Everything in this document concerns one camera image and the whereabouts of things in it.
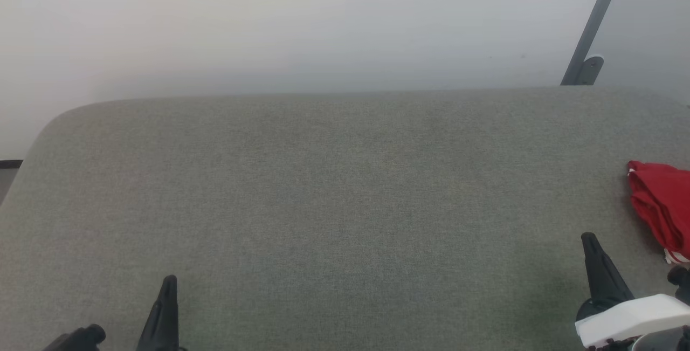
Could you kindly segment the grey metal support bar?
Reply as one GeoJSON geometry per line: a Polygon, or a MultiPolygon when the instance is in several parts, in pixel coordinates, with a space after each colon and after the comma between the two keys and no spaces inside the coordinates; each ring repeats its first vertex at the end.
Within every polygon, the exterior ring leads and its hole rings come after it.
{"type": "Polygon", "coordinates": [[[596,0],[576,49],[560,81],[561,86],[591,86],[604,65],[601,54],[589,54],[612,0],[596,0]]]}

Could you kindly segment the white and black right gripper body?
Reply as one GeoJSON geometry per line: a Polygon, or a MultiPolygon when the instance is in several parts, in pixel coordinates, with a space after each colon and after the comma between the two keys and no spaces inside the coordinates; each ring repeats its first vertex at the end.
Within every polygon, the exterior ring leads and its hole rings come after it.
{"type": "Polygon", "coordinates": [[[575,327],[585,351],[690,351],[690,305],[666,294],[621,302],[575,327]]]}

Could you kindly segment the grey fabric sofa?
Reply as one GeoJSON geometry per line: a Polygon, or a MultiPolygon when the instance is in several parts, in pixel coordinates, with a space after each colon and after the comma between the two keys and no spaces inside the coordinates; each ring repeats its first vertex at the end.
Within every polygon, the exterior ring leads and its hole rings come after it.
{"type": "Polygon", "coordinates": [[[630,160],[690,170],[690,105],[640,89],[123,100],[57,116],[0,205],[0,351],[102,326],[164,277],[189,351],[580,351],[592,231],[672,293],[630,160]]]}

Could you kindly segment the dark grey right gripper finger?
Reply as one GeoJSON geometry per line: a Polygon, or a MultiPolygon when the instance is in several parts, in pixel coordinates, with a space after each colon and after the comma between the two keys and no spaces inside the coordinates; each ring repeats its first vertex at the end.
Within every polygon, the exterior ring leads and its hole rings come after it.
{"type": "Polygon", "coordinates": [[[677,287],[675,298],[690,305],[690,270],[683,266],[674,266],[668,272],[667,280],[677,287]]]}
{"type": "Polygon", "coordinates": [[[634,300],[631,290],[619,274],[613,260],[603,250],[596,235],[587,231],[580,238],[590,291],[589,299],[585,300],[580,307],[612,308],[623,302],[634,300]]]}

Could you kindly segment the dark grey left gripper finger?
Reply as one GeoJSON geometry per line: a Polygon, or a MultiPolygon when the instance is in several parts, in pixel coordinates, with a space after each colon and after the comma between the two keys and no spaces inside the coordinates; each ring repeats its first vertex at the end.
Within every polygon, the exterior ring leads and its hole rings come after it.
{"type": "Polygon", "coordinates": [[[105,338],[105,330],[101,326],[91,324],[58,336],[42,351],[100,351],[99,345],[105,338]]]}
{"type": "Polygon", "coordinates": [[[179,333],[177,277],[171,274],[162,282],[136,351],[180,351],[179,333]]]}

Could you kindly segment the red and white basketball jersey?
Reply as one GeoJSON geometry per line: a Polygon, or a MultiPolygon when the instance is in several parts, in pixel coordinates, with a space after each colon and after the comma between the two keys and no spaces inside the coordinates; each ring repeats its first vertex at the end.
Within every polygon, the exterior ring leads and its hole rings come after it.
{"type": "Polygon", "coordinates": [[[690,264],[690,171],[631,160],[631,204],[664,250],[668,264],[690,264]]]}

